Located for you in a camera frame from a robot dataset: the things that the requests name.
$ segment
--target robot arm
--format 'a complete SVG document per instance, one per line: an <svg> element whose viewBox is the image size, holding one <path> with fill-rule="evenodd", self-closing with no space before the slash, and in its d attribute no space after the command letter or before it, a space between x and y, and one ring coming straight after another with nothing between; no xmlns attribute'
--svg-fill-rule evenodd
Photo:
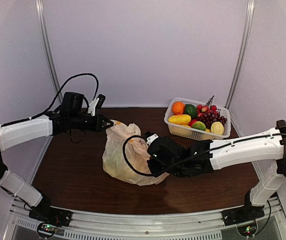
<svg viewBox="0 0 286 240"><path fill-rule="evenodd" d="M58 113L48 111L35 119L0 125L0 187L23 200L35 213L38 213L33 215L31 212L30 217L41 220L40 216L44 216L43 218L51 220L52 216L57 216L59 213L53 212L55 209L50 207L50 200L44 194L7 168L3 163L1 152L26 141L54 136L72 129L101 132L113 126L112 121L95 112L102 106L105 96L99 95L93 100L88 112L81 111L83 98L82 94L66 92Z"/></svg>
<svg viewBox="0 0 286 240"><path fill-rule="evenodd" d="M150 172L155 177L167 172L192 177L222 168L260 160L274 160L261 181L245 195L244 206L223 212L225 225L263 217L269 197L286 181L286 122L268 131L235 139L205 140L188 149L169 137L147 138Z"/></svg>

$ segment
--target white wall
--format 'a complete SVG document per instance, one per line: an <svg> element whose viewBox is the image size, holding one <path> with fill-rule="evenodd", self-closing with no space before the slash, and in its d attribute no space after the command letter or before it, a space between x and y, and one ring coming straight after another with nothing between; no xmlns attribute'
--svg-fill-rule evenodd
<svg viewBox="0 0 286 240"><path fill-rule="evenodd" d="M246 0L53 0L44 12L61 84L95 73L105 107L168 106L174 97L224 106ZM94 81L66 86L91 98Z"/></svg>
<svg viewBox="0 0 286 240"><path fill-rule="evenodd" d="M286 120L286 0L256 0L252 35L231 111L246 135ZM265 172L268 162L260 167ZM286 184L279 195L286 213Z"/></svg>
<svg viewBox="0 0 286 240"><path fill-rule="evenodd" d="M0 0L0 123L44 110L54 96L37 20L35 0ZM3 154L8 167L30 180L46 139ZM0 189L0 237L12 198Z"/></svg>

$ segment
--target white plastic basket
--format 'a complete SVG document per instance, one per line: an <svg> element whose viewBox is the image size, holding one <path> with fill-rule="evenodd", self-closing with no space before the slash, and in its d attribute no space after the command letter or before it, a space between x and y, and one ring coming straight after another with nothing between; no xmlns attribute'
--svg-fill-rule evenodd
<svg viewBox="0 0 286 240"><path fill-rule="evenodd" d="M224 130L223 135L218 135L218 134L214 134L211 132L201 131L198 129L180 126L178 124L168 122L168 118L174 115L174 113L172 111L172 105L175 102L180 102L180 101L184 104L192 104L194 106L197 106L199 104L202 104L202 105L206 104L205 102L190 100L190 99L186 99L186 98L180 98L180 97L174 98L171 101L171 103L169 104L167 111L165 113L165 118L164 118L164 121L168 125L168 129L169 129L169 132L171 134L182 136L182 137L189 138L189 139L199 140L199 141L201 141L201 140L213 140L213 139L224 139L224 138L228 138L230 136L230 134L231 134L231 116L229 114L228 109L221 107L221 106L217 106L217 112L219 112L222 116L227 118L227 122L224 126L225 130Z"/></svg>

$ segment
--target wooden table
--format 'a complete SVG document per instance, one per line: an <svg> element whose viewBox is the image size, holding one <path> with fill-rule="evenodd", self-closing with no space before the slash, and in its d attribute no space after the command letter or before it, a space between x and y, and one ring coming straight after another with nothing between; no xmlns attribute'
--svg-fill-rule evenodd
<svg viewBox="0 0 286 240"><path fill-rule="evenodd" d="M165 111L165 108L100 109L110 119L137 124L142 133L151 131L170 136L189 147L193 140L170 135L163 120ZM231 137L237 137L234 129ZM108 214L171 214L242 205L245 193L258 183L252 164L244 163L192 178L169 176L159 185L139 187L103 171L105 143L103 132L88 132L79 144L73 144L69 134L55 136L33 185L50 197L56 207Z"/></svg>

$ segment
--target plastic bag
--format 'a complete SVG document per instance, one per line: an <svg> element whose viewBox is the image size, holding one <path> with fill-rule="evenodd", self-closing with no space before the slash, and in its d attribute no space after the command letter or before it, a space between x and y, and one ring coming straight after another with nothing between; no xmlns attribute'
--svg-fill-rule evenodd
<svg viewBox="0 0 286 240"><path fill-rule="evenodd" d="M132 123L129 126L112 120L114 126L106 130L107 142L103 154L103 169L113 178L139 186L161 183L169 174L164 173L159 177L142 176L135 173L125 162L123 157L123 144L133 135L141 135L140 128ZM147 160L147 144L139 138L131 139L126 145L126 156L135 169L142 173L150 174Z"/></svg>

